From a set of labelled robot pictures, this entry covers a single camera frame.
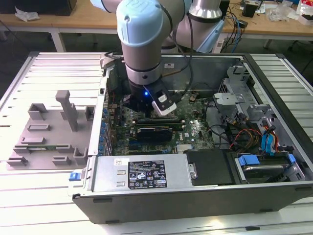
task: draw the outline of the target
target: warning label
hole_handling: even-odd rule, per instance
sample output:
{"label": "warning label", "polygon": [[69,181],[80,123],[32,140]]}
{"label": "warning label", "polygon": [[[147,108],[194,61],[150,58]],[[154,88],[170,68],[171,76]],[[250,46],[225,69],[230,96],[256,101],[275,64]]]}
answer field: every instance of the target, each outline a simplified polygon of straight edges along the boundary
{"label": "warning label", "polygon": [[128,162],[130,189],[166,188],[164,161]]}

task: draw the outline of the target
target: gray robot arm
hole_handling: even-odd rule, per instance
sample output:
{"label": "gray robot arm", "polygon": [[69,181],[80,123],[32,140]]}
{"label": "gray robot arm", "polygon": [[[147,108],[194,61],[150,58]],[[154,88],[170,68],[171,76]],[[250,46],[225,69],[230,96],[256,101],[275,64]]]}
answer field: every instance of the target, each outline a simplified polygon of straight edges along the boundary
{"label": "gray robot arm", "polygon": [[[208,4],[211,1],[215,2],[215,5]],[[217,38],[212,39],[210,33],[219,35],[215,28],[221,25],[220,0],[194,0],[192,5],[191,0],[91,0],[91,2],[103,10],[116,13],[117,31],[122,43],[130,88],[138,103],[152,103],[153,108],[162,116],[176,109],[176,102],[180,100],[179,95],[171,96],[160,79],[162,44],[170,42],[167,37],[174,30],[177,42],[190,47],[188,40],[190,27],[185,16],[189,11],[189,17],[195,26],[197,48],[209,48],[207,44],[213,45]]]}

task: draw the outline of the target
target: electronic component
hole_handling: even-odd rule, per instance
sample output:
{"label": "electronic component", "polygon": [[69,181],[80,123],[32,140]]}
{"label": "electronic component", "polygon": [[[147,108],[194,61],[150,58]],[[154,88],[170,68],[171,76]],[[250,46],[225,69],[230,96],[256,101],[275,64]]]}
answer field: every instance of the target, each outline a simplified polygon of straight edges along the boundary
{"label": "electronic component", "polygon": [[177,149],[178,154],[182,154],[186,150],[193,149],[193,145],[192,144],[178,144],[176,146],[176,149]]}
{"label": "electronic component", "polygon": [[140,128],[137,130],[136,138],[142,142],[168,142],[172,140],[172,128]]}

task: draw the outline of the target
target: white slatted surface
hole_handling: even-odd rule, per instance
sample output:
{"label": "white slatted surface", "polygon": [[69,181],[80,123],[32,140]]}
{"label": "white slatted surface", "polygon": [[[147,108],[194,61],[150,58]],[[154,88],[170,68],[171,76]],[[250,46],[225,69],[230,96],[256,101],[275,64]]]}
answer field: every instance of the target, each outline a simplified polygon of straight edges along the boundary
{"label": "white slatted surface", "polygon": [[[38,69],[38,66],[44,66],[43,70],[47,70],[49,66],[54,68],[55,65],[52,63],[54,60],[57,63],[72,60],[88,60],[91,63],[91,61],[96,61],[95,58],[99,55],[98,53],[42,53],[36,59],[36,61],[42,60],[40,65],[33,65],[30,69]],[[62,78],[57,77],[56,81],[60,82],[58,85],[61,83],[72,84],[70,92],[77,109],[83,109],[85,104],[95,104],[96,99],[93,98],[97,95],[97,76],[91,76],[92,79],[88,80],[84,75],[67,77],[66,70],[62,74]],[[0,143],[7,145],[8,135],[13,135],[16,138],[19,136],[28,120],[28,114],[25,113],[28,109],[27,104],[33,99],[36,102],[54,104],[52,98],[56,90],[48,81],[55,77],[52,73],[48,73],[42,78],[42,80],[37,80],[38,77],[29,76],[27,73],[27,76],[22,80],[25,84],[20,85],[12,93],[5,104],[5,108],[1,110],[1,126],[4,126],[3,124],[10,126],[0,127]],[[75,81],[73,78],[77,78],[81,83],[73,84]],[[26,84],[28,88],[32,89],[25,90],[24,85]],[[94,85],[96,89],[86,89],[86,85]],[[51,106],[48,109],[59,109],[59,107]],[[310,234],[313,231],[313,198],[302,199],[279,212],[265,214],[94,225],[71,200],[71,195],[76,193],[78,188],[67,188],[70,171],[5,171],[4,167],[0,164],[0,235],[203,235],[224,233],[289,235]],[[261,230],[246,232],[246,226],[258,226]]]}
{"label": "white slatted surface", "polygon": [[[276,55],[252,55],[286,106],[313,141],[313,94],[293,70],[289,70]],[[256,88],[261,100],[267,104],[261,90]]]}
{"label": "white slatted surface", "polygon": [[60,109],[58,90],[70,91],[77,109],[95,105],[103,71],[100,53],[41,53],[28,66],[19,85],[0,112],[0,142],[6,143],[0,159],[7,159],[29,119],[31,103]]}

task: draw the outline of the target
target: gray mounting plate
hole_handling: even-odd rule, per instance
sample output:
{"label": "gray mounting plate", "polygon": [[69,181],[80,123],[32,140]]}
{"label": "gray mounting plate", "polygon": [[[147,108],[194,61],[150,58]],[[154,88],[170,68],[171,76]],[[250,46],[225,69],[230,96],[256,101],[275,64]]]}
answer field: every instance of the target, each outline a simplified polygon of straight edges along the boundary
{"label": "gray mounting plate", "polygon": [[[45,145],[59,145],[70,144],[73,151],[68,153],[59,153],[56,150],[30,151],[30,153],[17,154],[13,151],[10,158],[24,157],[27,159],[26,165],[7,164],[8,170],[53,170],[53,169],[82,169],[86,164],[77,164],[74,159],[74,149],[77,147],[81,155],[84,154],[85,148],[88,148],[92,127],[92,120],[87,121],[85,111],[77,110],[78,131],[72,132],[67,120],[62,118],[61,112],[63,110],[48,110],[47,113],[41,113],[44,120],[28,120],[19,141],[21,144],[24,138],[45,138]],[[28,131],[29,125],[48,124],[49,131]],[[68,156],[70,164],[60,163],[55,165],[53,157]]]}

